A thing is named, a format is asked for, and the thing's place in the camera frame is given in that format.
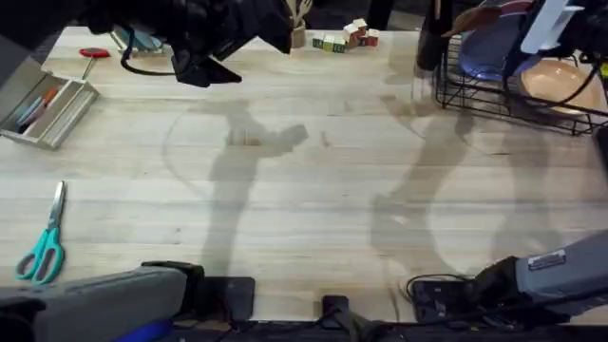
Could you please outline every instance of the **red pushpin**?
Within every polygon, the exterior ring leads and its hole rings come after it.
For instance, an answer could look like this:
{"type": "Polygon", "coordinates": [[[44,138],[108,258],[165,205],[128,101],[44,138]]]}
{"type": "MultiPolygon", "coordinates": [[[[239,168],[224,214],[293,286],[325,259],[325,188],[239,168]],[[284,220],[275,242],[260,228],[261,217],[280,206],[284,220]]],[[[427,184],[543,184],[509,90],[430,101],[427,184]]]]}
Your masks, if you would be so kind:
{"type": "Polygon", "coordinates": [[[88,61],[88,65],[86,65],[85,74],[83,74],[83,80],[86,79],[86,76],[88,76],[88,73],[91,71],[93,65],[95,64],[95,61],[98,58],[107,58],[110,56],[110,53],[106,49],[98,47],[81,48],[79,52],[81,55],[90,58],[90,61],[88,61]]]}

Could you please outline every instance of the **wooden tabletop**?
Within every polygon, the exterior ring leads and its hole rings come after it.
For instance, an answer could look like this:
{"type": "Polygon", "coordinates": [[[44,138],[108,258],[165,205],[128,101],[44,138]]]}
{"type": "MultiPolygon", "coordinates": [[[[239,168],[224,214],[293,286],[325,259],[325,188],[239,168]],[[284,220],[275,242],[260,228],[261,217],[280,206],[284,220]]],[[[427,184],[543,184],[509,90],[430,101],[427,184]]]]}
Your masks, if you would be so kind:
{"type": "Polygon", "coordinates": [[[340,294],[368,318],[411,321],[396,291],[411,276],[475,275],[606,228],[591,138],[438,109],[413,77],[417,39],[383,32],[344,55],[255,40],[224,63],[241,84],[203,89],[131,74],[109,36],[67,28],[45,67],[79,76],[79,48],[109,49],[88,77],[102,96],[60,150],[0,140],[0,282],[22,284],[12,268],[60,180],[60,281],[198,263],[255,278],[256,319],[311,319],[340,294]]]}

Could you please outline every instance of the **wooden block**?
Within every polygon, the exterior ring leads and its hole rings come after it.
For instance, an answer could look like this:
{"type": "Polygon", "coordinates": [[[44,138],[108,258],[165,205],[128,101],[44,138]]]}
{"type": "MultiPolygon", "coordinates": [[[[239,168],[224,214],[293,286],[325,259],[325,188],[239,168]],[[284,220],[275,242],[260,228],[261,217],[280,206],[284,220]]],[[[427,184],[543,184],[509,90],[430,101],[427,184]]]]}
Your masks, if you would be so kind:
{"type": "Polygon", "coordinates": [[[333,43],[335,41],[335,37],[332,35],[326,35],[325,39],[323,39],[323,49],[328,52],[333,52],[333,43]]]}
{"type": "Polygon", "coordinates": [[[359,46],[359,40],[357,37],[352,36],[351,39],[346,42],[346,48],[356,48],[359,46]]]}
{"type": "Polygon", "coordinates": [[[346,52],[346,40],[344,38],[341,38],[341,37],[335,38],[335,42],[333,43],[333,52],[335,52],[335,53],[346,52]]]}
{"type": "Polygon", "coordinates": [[[313,47],[315,48],[323,48],[323,40],[325,39],[325,34],[317,33],[313,37],[313,47]]]}
{"type": "Polygon", "coordinates": [[[380,31],[377,29],[370,29],[368,31],[368,45],[370,47],[377,47],[378,40],[380,39],[380,31]]]}
{"type": "Polygon", "coordinates": [[[344,27],[344,39],[347,42],[351,41],[353,37],[356,41],[361,35],[359,29],[354,24],[348,24],[344,27]]]}
{"type": "Polygon", "coordinates": [[[368,31],[368,23],[363,18],[353,20],[352,24],[357,27],[360,35],[364,35],[368,31]]]}
{"type": "Polygon", "coordinates": [[[366,47],[368,45],[368,36],[364,35],[363,37],[359,38],[359,46],[360,47],[366,47]]]}

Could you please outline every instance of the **scissor blade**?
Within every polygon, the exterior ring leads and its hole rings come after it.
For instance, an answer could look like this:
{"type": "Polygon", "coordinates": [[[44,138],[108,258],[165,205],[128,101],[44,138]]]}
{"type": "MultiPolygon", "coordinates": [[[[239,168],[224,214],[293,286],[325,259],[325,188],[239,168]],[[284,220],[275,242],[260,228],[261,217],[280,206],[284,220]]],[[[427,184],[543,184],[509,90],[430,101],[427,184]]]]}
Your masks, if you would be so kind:
{"type": "Polygon", "coordinates": [[[59,228],[61,221],[61,213],[64,210],[64,198],[66,196],[66,183],[62,180],[57,184],[55,190],[55,199],[53,206],[50,208],[50,218],[48,219],[48,228],[59,228]]]}

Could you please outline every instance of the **scissors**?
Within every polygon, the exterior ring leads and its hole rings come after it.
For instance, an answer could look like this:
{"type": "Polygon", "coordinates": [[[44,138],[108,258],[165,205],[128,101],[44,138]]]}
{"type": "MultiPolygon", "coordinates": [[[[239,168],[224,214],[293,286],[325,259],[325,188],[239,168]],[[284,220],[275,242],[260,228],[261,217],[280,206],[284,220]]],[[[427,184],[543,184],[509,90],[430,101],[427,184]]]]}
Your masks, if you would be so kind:
{"type": "Polygon", "coordinates": [[[66,183],[60,181],[50,209],[48,227],[42,232],[38,243],[15,267],[17,279],[31,279],[36,285],[52,281],[64,263],[64,248],[59,244],[59,223],[66,197],[66,183]]]}

